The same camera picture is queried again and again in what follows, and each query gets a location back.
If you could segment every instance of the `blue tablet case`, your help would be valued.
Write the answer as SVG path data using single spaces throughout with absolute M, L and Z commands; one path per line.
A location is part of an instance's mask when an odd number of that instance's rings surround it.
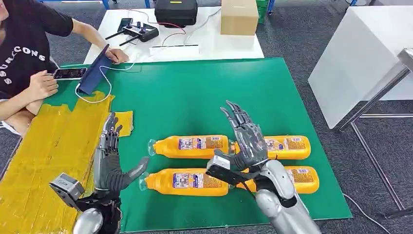
M 110 67 L 112 65 L 112 61 L 105 56 L 106 50 L 109 48 L 109 44 L 103 48 L 100 54 L 96 57 L 93 61 L 89 69 L 86 71 L 85 75 L 83 75 L 82 79 L 79 81 L 80 86 L 78 91 L 82 93 L 92 95 L 92 92 L 99 84 L 100 80 L 102 79 L 102 74 L 99 70 L 100 66 Z M 108 69 L 102 68 L 102 72 L 106 74 Z

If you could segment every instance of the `black t-shirt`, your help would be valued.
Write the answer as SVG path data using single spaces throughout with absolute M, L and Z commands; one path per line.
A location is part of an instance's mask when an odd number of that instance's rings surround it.
M 29 87 L 30 76 L 53 72 L 46 33 L 66 37 L 72 18 L 37 0 L 4 0 L 9 17 L 2 23 L 6 36 L 0 43 L 0 99 L 11 98 Z

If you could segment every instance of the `smartphone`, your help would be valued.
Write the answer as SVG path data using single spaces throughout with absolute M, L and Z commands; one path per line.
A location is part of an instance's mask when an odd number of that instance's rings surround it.
M 53 74 L 53 77 L 57 80 L 82 79 L 87 70 L 87 68 L 57 69 Z
M 122 18 L 120 21 L 119 28 L 117 29 L 118 32 L 122 31 L 123 27 L 127 26 L 128 24 L 132 23 L 132 18 Z

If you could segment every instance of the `white table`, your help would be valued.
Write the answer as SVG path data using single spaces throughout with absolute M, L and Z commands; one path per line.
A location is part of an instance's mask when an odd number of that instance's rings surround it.
M 186 35 L 174 35 L 168 38 L 165 46 L 183 45 L 186 37 L 198 26 L 202 25 L 209 15 L 217 12 L 220 7 L 199 7 L 197 22 L 193 26 L 187 26 Z M 154 9 L 138 9 L 149 15 L 150 22 L 156 22 Z M 100 24 L 99 33 L 103 37 L 110 36 L 117 32 L 122 18 L 133 18 L 133 22 L 143 21 L 147 23 L 145 14 L 128 10 L 108 10 Z M 209 18 L 208 22 L 200 29 L 196 30 L 187 44 L 199 45 L 196 51 L 186 48 L 168 47 L 160 52 L 150 52 L 153 46 L 160 46 L 162 41 L 172 33 L 182 32 L 176 28 L 166 28 L 164 26 L 148 23 L 159 30 L 159 36 L 147 42 L 134 41 L 137 45 L 130 43 L 119 47 L 119 44 L 126 41 L 130 36 L 119 35 L 108 40 L 113 48 L 120 48 L 129 55 L 131 62 L 155 62 L 155 61 L 180 61 L 180 60 L 207 60 L 207 59 L 246 59 L 264 58 L 257 36 L 228 36 L 221 35 L 221 12 Z M 84 64 L 91 64 L 100 53 L 100 49 L 94 45 L 85 58 Z
M 413 6 L 350 7 L 308 82 L 330 129 L 370 100 L 401 69 L 413 47 Z M 412 100 L 410 74 L 380 100 Z

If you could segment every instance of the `cardboard box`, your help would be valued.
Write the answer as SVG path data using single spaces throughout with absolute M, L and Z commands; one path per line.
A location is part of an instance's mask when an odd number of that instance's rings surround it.
M 221 34 L 255 35 L 258 9 L 255 0 L 222 0 Z

